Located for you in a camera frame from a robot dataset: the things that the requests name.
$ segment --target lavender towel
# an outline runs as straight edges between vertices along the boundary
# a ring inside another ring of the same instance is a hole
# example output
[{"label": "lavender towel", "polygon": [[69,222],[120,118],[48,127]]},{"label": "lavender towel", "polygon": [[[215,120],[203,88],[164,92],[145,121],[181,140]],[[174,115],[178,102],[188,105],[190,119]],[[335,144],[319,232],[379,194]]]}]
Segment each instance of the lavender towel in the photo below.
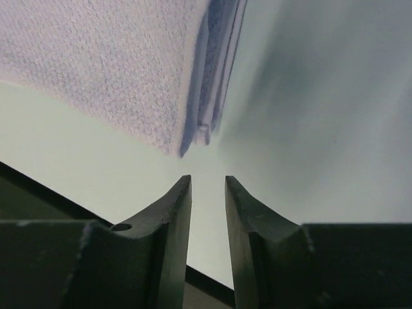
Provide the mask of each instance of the lavender towel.
[{"label": "lavender towel", "polygon": [[208,144],[246,0],[0,0],[0,79],[167,155]]}]

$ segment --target white towel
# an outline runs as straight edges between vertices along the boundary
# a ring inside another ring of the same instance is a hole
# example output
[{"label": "white towel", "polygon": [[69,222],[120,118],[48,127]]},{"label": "white towel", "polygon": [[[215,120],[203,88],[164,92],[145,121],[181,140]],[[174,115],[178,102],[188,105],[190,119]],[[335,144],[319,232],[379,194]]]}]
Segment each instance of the white towel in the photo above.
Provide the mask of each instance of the white towel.
[{"label": "white towel", "polygon": [[246,0],[1,0],[0,78],[167,155],[208,144]]}]

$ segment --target folded towel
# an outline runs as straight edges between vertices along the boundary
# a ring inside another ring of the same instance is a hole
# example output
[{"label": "folded towel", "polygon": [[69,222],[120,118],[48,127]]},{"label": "folded towel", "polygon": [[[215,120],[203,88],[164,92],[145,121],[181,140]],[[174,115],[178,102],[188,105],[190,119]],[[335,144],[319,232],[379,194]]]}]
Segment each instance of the folded towel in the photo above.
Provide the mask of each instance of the folded towel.
[{"label": "folded towel", "polygon": [[208,144],[246,0],[1,0],[0,79],[167,155]]}]

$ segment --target screw hole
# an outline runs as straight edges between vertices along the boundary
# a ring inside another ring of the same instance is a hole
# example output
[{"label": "screw hole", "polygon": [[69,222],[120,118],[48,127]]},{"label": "screw hole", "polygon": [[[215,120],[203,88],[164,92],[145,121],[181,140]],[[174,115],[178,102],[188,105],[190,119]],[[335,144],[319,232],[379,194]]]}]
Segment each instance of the screw hole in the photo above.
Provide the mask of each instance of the screw hole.
[{"label": "screw hole", "polygon": [[111,230],[114,230],[115,232],[121,232],[129,229],[131,229],[131,225],[127,223],[119,223],[111,227]]}]

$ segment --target floor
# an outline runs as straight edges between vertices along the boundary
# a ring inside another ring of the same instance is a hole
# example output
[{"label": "floor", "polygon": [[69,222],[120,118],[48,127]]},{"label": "floor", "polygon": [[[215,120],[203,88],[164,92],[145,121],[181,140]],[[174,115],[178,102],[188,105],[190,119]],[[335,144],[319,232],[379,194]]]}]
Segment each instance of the floor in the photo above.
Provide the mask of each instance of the floor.
[{"label": "floor", "polygon": [[223,118],[168,158],[0,84],[0,160],[113,223],[192,174],[188,264],[232,287],[224,176],[297,223],[412,221],[412,1],[249,1]]}]

